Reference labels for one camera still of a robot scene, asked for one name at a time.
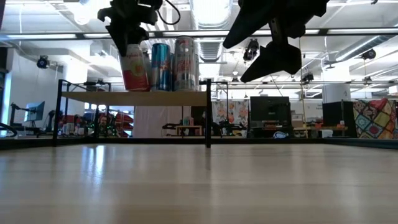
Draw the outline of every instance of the television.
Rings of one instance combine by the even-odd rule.
[[[291,123],[289,97],[252,96],[250,105],[251,121],[275,121],[287,125]]]

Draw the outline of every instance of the red can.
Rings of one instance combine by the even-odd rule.
[[[128,91],[149,91],[144,55],[138,44],[129,44],[121,59],[124,88]]]

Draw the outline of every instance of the drink can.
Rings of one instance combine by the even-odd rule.
[[[124,88],[129,91],[147,91],[149,89],[144,56],[138,44],[129,44],[127,54],[121,57]]]
[[[173,53],[170,54],[170,74],[171,74],[171,83],[172,83],[172,91],[174,90],[174,70],[175,68],[175,55]]]
[[[175,91],[195,91],[195,42],[192,37],[175,40]]]
[[[200,85],[199,85],[199,55],[195,54],[195,90],[200,91]]]
[[[157,43],[152,46],[152,91],[171,91],[170,46]]]
[[[142,54],[144,55],[144,65],[145,65],[145,70],[147,72],[148,84],[150,86],[150,81],[152,80],[152,65],[150,63],[148,50],[146,49],[142,50]]]

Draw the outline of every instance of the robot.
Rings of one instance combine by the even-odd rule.
[[[177,10],[169,0],[165,1]],[[290,74],[297,73],[302,66],[301,51],[289,45],[288,37],[302,37],[306,23],[312,17],[321,17],[326,13],[328,1],[239,0],[241,9],[224,40],[224,47],[229,49],[237,45],[267,24],[272,33],[272,41],[266,47],[260,46],[260,56],[243,74],[241,81],[250,82],[283,70]],[[163,0],[113,0],[111,7],[99,10],[98,19],[111,19],[106,28],[122,57],[126,56],[128,44],[140,44],[149,38],[148,32],[140,24],[155,25],[158,19],[156,12],[162,4]],[[164,22],[176,24],[178,21]]]

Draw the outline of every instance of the patterned blanket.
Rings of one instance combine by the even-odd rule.
[[[354,118],[359,138],[398,139],[396,103],[381,99],[354,102]]]

